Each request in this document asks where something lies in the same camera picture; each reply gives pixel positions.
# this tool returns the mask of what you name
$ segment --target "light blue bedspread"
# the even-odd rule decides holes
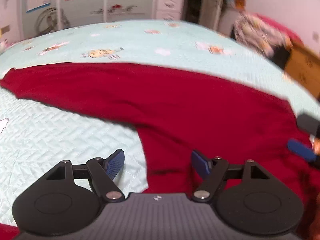
[[[222,51],[211,53],[208,47]],[[243,82],[288,98],[295,113],[320,117],[318,103],[271,62],[198,25],[163,21],[96,24],[22,41],[0,55],[0,75],[10,68],[58,62],[136,62],[182,68]],[[118,185],[125,194],[147,187],[145,158],[133,129],[61,111],[30,100],[17,100],[0,88],[0,223],[14,225],[15,198],[63,159],[73,164],[125,152]],[[78,184],[88,187],[84,181]]]

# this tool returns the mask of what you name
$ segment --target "cartoon pattern on bedspread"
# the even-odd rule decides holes
[[[197,49],[196,44],[209,46]],[[0,56],[0,75],[12,67],[115,60],[222,76],[289,98],[296,113],[305,109],[319,115],[315,100],[285,80],[272,63],[228,38],[185,22],[96,24],[22,41]],[[0,223],[15,224],[11,214],[15,198],[63,159],[80,164],[122,148],[125,168],[118,179],[119,187],[125,194],[147,187],[142,145],[130,127],[17,100],[0,88],[3,119],[10,123],[0,134]],[[85,181],[77,183],[88,188]]]

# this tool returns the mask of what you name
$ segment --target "drawer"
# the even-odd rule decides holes
[[[312,73],[307,69],[300,68],[296,62],[288,62],[285,71],[304,86],[315,98],[320,94],[320,82],[318,82]]]
[[[157,11],[181,13],[183,0],[158,0]]]
[[[181,19],[181,14],[176,12],[173,13],[173,12],[157,11],[156,19],[165,20],[165,21],[179,21]]]
[[[289,61],[295,62],[301,69],[308,69],[311,74],[320,80],[319,60],[314,59],[314,57],[299,49],[292,48]]]

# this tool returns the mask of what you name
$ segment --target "red long sleeve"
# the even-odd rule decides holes
[[[190,154],[254,159],[313,203],[320,172],[286,148],[310,145],[288,101],[225,79],[129,63],[60,63],[11,69],[1,86],[17,98],[133,124],[147,161],[147,192],[190,193]]]

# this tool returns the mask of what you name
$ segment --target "wooden furniture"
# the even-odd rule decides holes
[[[293,43],[284,70],[320,99],[320,58],[302,44]]]
[[[156,19],[178,21],[181,19],[183,0],[157,0]]]

